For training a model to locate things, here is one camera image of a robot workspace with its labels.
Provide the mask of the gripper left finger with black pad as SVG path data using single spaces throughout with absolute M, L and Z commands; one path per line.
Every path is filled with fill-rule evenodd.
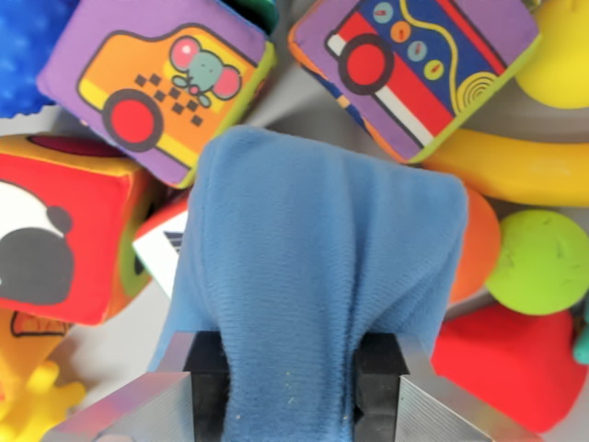
M 220 441 L 229 367 L 217 331 L 179 332 L 156 370 L 73 414 L 44 441 Z

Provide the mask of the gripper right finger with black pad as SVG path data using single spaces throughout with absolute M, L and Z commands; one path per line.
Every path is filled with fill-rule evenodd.
M 355 441 L 540 441 L 435 373 L 419 339 L 367 333 L 353 357 Z

